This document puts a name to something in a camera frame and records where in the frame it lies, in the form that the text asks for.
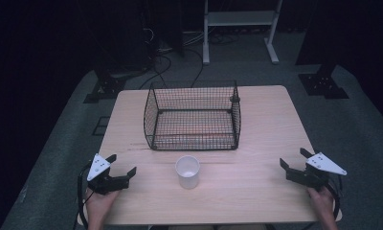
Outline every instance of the human hand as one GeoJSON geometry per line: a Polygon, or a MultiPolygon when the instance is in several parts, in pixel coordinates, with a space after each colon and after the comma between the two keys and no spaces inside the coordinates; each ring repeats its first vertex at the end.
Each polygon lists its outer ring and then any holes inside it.
{"type": "Polygon", "coordinates": [[[120,191],[115,191],[101,195],[94,193],[91,189],[87,189],[88,230],[102,230],[104,221],[119,193],[120,191]]]}
{"type": "Polygon", "coordinates": [[[311,197],[311,205],[321,222],[324,230],[338,230],[332,213],[334,198],[326,187],[322,187],[320,192],[313,188],[307,188],[307,192],[311,197]]]}

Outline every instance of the plastic cup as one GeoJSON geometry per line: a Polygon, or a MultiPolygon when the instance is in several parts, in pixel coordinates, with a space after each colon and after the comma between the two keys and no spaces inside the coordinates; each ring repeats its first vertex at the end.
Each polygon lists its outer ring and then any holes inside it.
{"type": "Polygon", "coordinates": [[[179,183],[183,188],[193,189],[197,186],[200,163],[194,156],[185,155],[180,157],[175,168],[179,175],[179,183]]]}

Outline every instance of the table top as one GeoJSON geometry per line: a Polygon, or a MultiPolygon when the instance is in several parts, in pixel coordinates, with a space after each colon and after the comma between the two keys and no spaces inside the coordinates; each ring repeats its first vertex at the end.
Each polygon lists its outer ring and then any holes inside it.
{"type": "Polygon", "coordinates": [[[155,151],[144,134],[147,90],[123,91],[114,106],[100,155],[117,154],[111,176],[137,174],[114,203],[108,224],[265,223],[314,221],[305,187],[285,179],[280,158],[303,170],[300,148],[312,151],[283,86],[238,88],[241,132],[236,150],[155,151]],[[201,164],[199,184],[180,187],[175,162],[201,164]]]}

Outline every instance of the black wire basket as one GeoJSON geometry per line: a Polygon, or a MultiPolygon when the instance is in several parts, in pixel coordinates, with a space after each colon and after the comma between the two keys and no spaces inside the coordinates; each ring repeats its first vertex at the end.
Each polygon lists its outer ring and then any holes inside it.
{"type": "Polygon", "coordinates": [[[153,82],[144,132],[153,150],[235,150],[240,134],[237,82],[153,82]]]}

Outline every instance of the white shelf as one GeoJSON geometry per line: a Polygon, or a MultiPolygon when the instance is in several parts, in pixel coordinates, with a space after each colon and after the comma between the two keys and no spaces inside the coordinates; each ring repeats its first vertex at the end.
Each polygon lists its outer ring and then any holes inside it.
{"type": "Polygon", "coordinates": [[[274,11],[211,11],[208,26],[272,25],[274,11]]]}

